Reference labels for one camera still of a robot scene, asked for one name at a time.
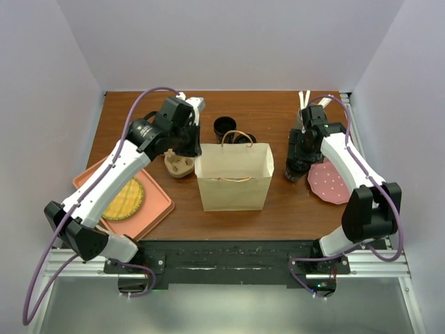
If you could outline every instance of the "gift bag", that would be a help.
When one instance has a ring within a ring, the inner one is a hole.
[[[195,174],[204,211],[263,209],[274,169],[269,144],[222,140],[222,144],[201,144],[201,149]]]

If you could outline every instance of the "wooden table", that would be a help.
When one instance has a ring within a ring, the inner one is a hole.
[[[312,97],[321,93],[313,92]],[[90,153],[88,166],[110,154],[122,132],[127,113],[140,92],[108,92]],[[171,93],[156,92],[145,97],[134,118],[159,110]],[[175,209],[145,239],[315,239],[341,223],[344,205],[323,202],[302,177],[295,184],[284,178],[289,129],[296,119],[298,92],[286,91],[190,91],[188,97],[203,97],[201,142],[216,143],[213,122],[231,116],[238,129],[269,143],[275,172],[266,203],[257,212],[204,212],[196,176],[171,177],[159,157],[147,172],[175,202]],[[346,124],[343,110],[332,102],[327,108],[330,122]]]

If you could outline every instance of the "white wall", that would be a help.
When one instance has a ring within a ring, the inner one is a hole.
[[[444,1],[406,0],[353,91],[367,159],[403,189],[412,282],[429,333],[445,331]]]
[[[58,0],[107,90],[349,91],[403,0]]]
[[[54,0],[0,0],[0,45],[0,333],[20,333],[43,208],[85,167],[102,93]]]

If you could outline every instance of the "pink polka dot cloth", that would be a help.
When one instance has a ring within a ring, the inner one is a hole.
[[[307,181],[312,191],[325,202],[340,205],[349,201],[348,187],[328,159],[311,166]]]

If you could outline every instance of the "yellow round object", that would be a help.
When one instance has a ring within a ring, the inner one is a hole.
[[[142,184],[135,177],[132,178],[105,209],[102,217],[111,221],[121,221],[129,218],[142,205],[144,195]]]

